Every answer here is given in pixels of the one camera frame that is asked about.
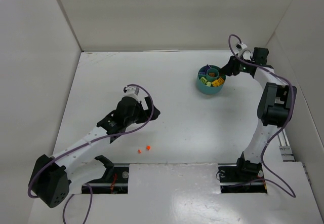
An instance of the teal bowl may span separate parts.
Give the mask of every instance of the teal bowl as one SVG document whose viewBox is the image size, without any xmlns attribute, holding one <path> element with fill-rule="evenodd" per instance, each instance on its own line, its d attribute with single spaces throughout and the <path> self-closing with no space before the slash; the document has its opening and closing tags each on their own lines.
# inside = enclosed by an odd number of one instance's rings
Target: teal bowl
<svg viewBox="0 0 324 224">
<path fill-rule="evenodd" d="M 214 66 L 214 65 L 209 65 L 209 66 L 211 68 L 215 68 L 217 71 L 219 71 L 221 69 L 220 67 L 217 67 L 217 66 Z M 225 75 L 220 76 L 225 81 L 221 86 L 217 86 L 217 87 L 206 86 L 203 82 L 200 81 L 201 77 L 206 77 L 206 76 L 200 75 L 199 73 L 200 72 L 205 72 L 206 73 L 207 70 L 208 70 L 207 66 L 204 66 L 199 70 L 198 75 L 197 75 L 197 81 L 196 81 L 197 87 L 202 93 L 204 93 L 206 95 L 217 94 L 218 92 L 220 92 L 222 90 L 223 85 L 226 82 L 226 76 Z"/>
</svg>

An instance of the robotic arm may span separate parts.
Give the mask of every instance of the robotic arm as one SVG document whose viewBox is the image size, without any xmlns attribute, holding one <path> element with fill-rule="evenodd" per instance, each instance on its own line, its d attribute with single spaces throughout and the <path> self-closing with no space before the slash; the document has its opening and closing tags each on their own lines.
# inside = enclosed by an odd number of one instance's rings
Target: robotic arm
<svg viewBox="0 0 324 224">
<path fill-rule="evenodd" d="M 284 125 L 290 110 L 293 108 L 291 93 L 294 96 L 297 93 L 296 87 L 293 87 L 293 91 L 290 91 L 289 86 L 284 81 L 270 74 L 273 72 L 273 68 L 266 64 L 268 49 L 254 48 L 253 57 L 251 60 L 247 60 L 243 58 L 244 52 L 248 49 L 247 46 L 244 43 L 239 43 L 236 48 L 239 50 L 237 56 L 247 64 L 242 63 L 235 56 L 231 56 L 229 62 L 220 69 L 219 73 L 236 76 L 240 72 L 247 72 L 260 83 L 263 94 L 257 110 L 258 126 L 252 140 L 242 152 L 241 157 L 237 159 L 236 166 L 219 167 L 219 171 L 222 173 L 221 183 L 248 182 L 258 177 L 260 170 L 262 170 L 262 151 L 277 128 Z M 253 64 L 266 67 L 268 71 L 257 68 Z"/>
<path fill-rule="evenodd" d="M 125 87 L 124 92 L 125 95 L 116 110 L 99 121 L 84 138 L 52 157 L 42 155 L 37 159 L 29 184 L 46 164 L 55 158 L 58 159 L 36 178 L 31 188 L 50 208 L 59 205 L 70 190 L 72 193 L 80 193 L 84 183 L 99 178 L 111 178 L 114 164 L 102 155 L 109 143 L 125 133 L 126 128 L 131 124 L 145 123 L 152 110 L 151 120 L 159 116 L 160 111 L 152 105 L 149 97 L 145 98 L 148 109 L 143 109 L 141 101 L 137 98 L 138 87 Z M 88 145 L 59 159 L 59 156 L 84 144 Z"/>
</svg>

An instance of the white floor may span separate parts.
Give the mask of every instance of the white floor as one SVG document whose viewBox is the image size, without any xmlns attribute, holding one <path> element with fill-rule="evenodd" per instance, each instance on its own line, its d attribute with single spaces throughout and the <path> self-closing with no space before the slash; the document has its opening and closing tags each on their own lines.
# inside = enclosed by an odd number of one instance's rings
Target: white floor
<svg viewBox="0 0 324 224">
<path fill-rule="evenodd" d="M 95 196 L 88 223 L 322 222 L 303 167 L 282 162 L 277 139 L 265 161 L 292 184 L 296 199 L 270 185 L 268 195 L 219 194 L 216 164 L 165 165 L 235 163 L 249 144 L 257 125 L 259 84 L 248 74 L 228 77 L 215 96 L 195 86 L 200 67 L 221 67 L 229 56 L 227 51 L 82 53 L 55 152 L 82 138 L 115 109 L 124 86 L 134 83 L 151 93 L 161 115 L 120 137 L 104 155 L 115 163 L 163 163 L 132 165 L 129 194 Z M 69 223 L 81 223 L 88 198 L 71 202 Z M 63 205 L 49 209 L 36 200 L 29 223 L 60 223 Z"/>
</svg>

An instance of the white panel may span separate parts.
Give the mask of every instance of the white panel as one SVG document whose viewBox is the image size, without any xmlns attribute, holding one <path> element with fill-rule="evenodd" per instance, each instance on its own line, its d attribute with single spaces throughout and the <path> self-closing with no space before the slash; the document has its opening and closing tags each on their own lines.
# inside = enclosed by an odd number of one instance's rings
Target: white panel
<svg viewBox="0 0 324 224">
<path fill-rule="evenodd" d="M 321 224 L 301 163 L 271 163 L 296 192 L 291 198 L 268 183 L 268 194 L 220 194 L 217 164 L 135 164 L 127 195 L 94 195 L 87 223 L 133 224 Z M 267 171 L 265 177 L 278 182 Z M 76 195 L 67 223 L 82 223 L 89 195 Z M 35 201 L 29 224 L 57 224 L 64 203 L 50 209 Z"/>
<path fill-rule="evenodd" d="M 269 48 L 269 63 L 277 73 L 289 79 L 297 87 L 297 98 L 293 118 L 286 127 L 286 133 L 294 156 L 306 165 L 317 204 L 324 215 L 324 148 L 318 135 L 313 118 L 305 100 L 304 90 L 299 85 L 299 78 L 293 72 L 291 64 L 274 35 L 267 47 Z"/>
<path fill-rule="evenodd" d="M 229 57 L 228 51 L 82 53 L 54 152 L 80 140 L 116 108 L 124 86 L 136 83 L 151 93 L 161 115 L 118 138 L 107 148 L 107 158 L 115 163 L 236 163 L 257 127 L 261 86 L 243 73 L 227 77 L 215 96 L 200 93 L 195 84 L 202 66 L 222 67 Z M 282 161 L 278 145 L 276 138 L 266 160 Z"/>
<path fill-rule="evenodd" d="M 264 46 L 291 0 L 61 0 L 83 50 Z"/>
<path fill-rule="evenodd" d="M 0 0 L 1 223 L 26 223 L 35 160 L 51 152 L 80 50 L 56 0 Z"/>
<path fill-rule="evenodd" d="M 293 0 L 276 35 L 324 139 L 324 0 Z"/>
</svg>

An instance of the green block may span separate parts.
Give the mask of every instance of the green block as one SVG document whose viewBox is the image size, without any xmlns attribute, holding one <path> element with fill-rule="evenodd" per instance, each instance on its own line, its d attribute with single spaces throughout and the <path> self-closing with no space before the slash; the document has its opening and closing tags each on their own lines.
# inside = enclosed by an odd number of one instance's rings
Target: green block
<svg viewBox="0 0 324 224">
<path fill-rule="evenodd" d="M 201 77 L 200 81 L 203 82 L 204 84 L 206 84 L 208 82 L 208 80 L 205 77 Z"/>
</svg>

